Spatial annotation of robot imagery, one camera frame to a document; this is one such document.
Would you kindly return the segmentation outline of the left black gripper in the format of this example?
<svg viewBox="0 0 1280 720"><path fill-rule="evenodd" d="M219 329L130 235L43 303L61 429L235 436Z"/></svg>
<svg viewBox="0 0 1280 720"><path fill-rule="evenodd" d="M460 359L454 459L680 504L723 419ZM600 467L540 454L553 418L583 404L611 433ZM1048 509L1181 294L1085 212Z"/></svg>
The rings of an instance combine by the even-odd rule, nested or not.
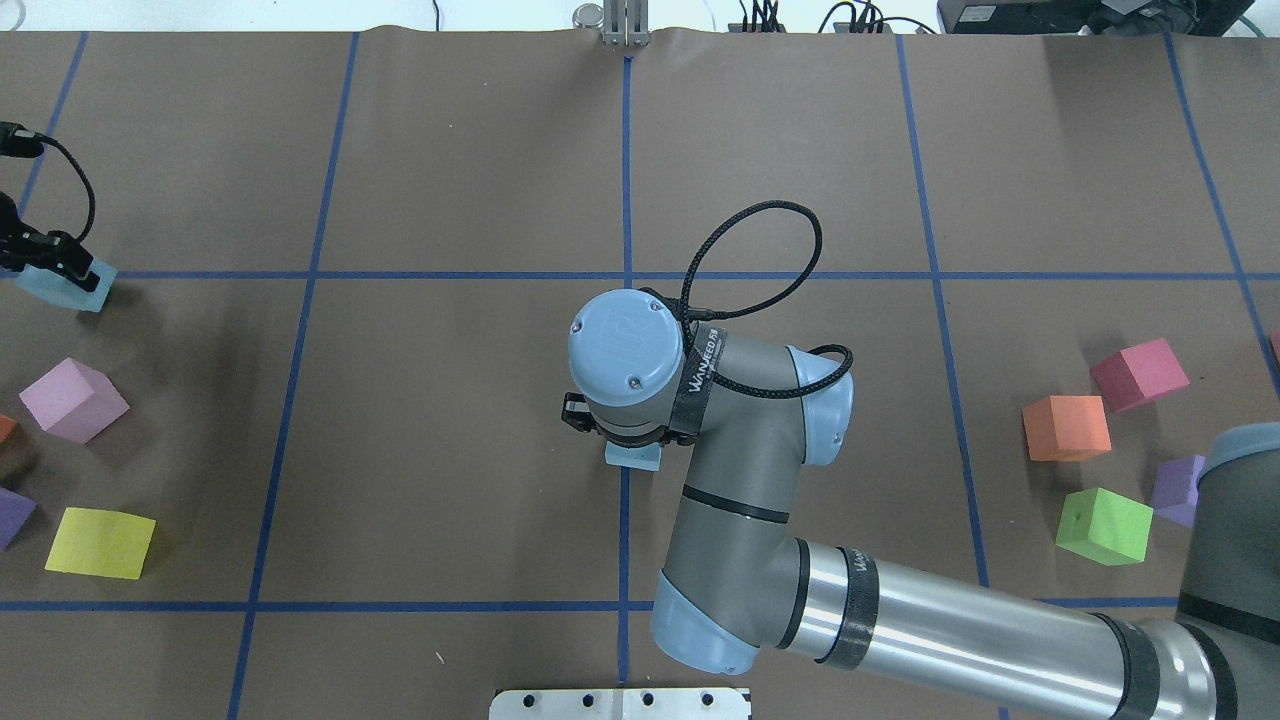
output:
<svg viewBox="0 0 1280 720"><path fill-rule="evenodd" d="M28 227L14 200L1 192L1 265L8 272L38 269L69 281L82 291L99 288L93 255L79 240L63 231L49 234Z"/></svg>

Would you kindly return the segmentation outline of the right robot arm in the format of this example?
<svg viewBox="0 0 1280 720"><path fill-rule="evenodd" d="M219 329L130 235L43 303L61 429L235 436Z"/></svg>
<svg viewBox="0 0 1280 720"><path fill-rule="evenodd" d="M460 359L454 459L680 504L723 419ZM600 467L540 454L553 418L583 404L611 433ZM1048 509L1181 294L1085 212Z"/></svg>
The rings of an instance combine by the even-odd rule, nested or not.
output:
<svg viewBox="0 0 1280 720"><path fill-rule="evenodd" d="M1156 518L1144 562L1105 568L1053 544L1065 498L1102 487L1144 501L1161 462L1277 419L1229 281L820 281L737 328L854 351L850 437L833 465L803 473L800 536L1121 618L1171 612L1192 533ZM1110 454L1027 457L1024 406L1092 392L1088 366L1157 338L1189 388L1110 414Z"/></svg>

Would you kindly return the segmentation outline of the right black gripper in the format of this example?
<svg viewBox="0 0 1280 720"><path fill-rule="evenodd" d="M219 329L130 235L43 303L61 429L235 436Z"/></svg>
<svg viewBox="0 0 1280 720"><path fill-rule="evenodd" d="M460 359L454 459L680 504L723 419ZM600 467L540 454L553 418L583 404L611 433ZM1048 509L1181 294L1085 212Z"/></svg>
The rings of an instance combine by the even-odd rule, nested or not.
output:
<svg viewBox="0 0 1280 720"><path fill-rule="evenodd" d="M593 415L585 396L575 392L564 393L561 420L576 432L598 433L608 442L623 448L641 448L649 445L666 446L672 443L677 446L692 446L696 443L695 434L681 433L653 421L644 421L635 427L608 423L603 418Z"/></svg>

